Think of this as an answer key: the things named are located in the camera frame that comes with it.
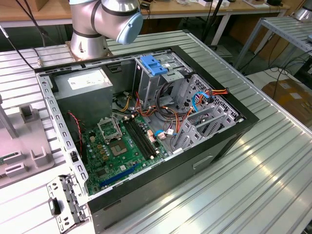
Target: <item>metal workbench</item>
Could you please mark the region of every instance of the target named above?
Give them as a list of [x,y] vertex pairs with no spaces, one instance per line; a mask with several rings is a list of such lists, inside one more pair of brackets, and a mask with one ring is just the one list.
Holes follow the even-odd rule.
[[[227,156],[106,233],[301,233],[312,219],[312,133],[240,73],[182,31],[143,35],[127,46],[108,41],[113,54],[180,45],[260,121]],[[65,46],[38,49],[45,65],[73,59]],[[35,65],[36,54],[24,50]],[[38,108],[58,166],[0,190],[1,233],[58,233],[45,184],[69,168],[59,149],[34,73],[15,52],[0,53],[0,92],[7,113]],[[73,229],[94,233],[92,223]]]
[[312,55],[312,43],[308,41],[308,36],[312,34],[312,22],[303,23],[291,16],[261,18],[241,50],[237,61],[235,62],[235,68],[238,68],[241,64],[262,26],[266,27],[269,32],[264,36],[255,53],[257,53],[265,45],[271,34],[275,33],[283,39],[289,41],[289,43],[294,45],[295,48],[299,48],[303,52],[310,51],[309,54]]

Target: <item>red cable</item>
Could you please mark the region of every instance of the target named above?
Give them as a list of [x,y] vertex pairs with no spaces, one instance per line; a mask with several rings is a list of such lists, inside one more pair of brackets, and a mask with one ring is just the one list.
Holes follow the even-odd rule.
[[72,113],[68,112],[68,114],[70,114],[74,118],[76,125],[78,127],[79,141],[80,141],[80,155],[82,155],[82,139],[81,139],[81,129],[80,129],[80,125],[79,125],[79,120]]

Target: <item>blue drive bay latch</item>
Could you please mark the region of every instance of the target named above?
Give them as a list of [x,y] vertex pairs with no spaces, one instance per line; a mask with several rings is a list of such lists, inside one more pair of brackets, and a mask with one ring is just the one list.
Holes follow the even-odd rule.
[[168,72],[168,69],[161,66],[160,61],[151,55],[142,56],[140,59],[144,66],[151,71],[153,76],[165,74]]

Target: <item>open computer tower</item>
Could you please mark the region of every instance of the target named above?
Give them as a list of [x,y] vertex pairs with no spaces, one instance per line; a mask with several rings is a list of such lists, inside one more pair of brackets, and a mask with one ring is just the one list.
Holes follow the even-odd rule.
[[219,160],[258,121],[179,47],[36,70],[70,175],[47,185],[61,233],[96,233]]

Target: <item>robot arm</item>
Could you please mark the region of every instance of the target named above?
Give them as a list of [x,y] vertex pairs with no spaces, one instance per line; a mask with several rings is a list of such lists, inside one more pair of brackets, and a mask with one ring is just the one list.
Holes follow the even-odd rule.
[[105,56],[105,36],[129,44],[138,36],[143,17],[137,0],[70,0],[72,53],[81,59]]
[[294,17],[302,22],[312,21],[312,0],[306,0],[302,7],[295,13]]

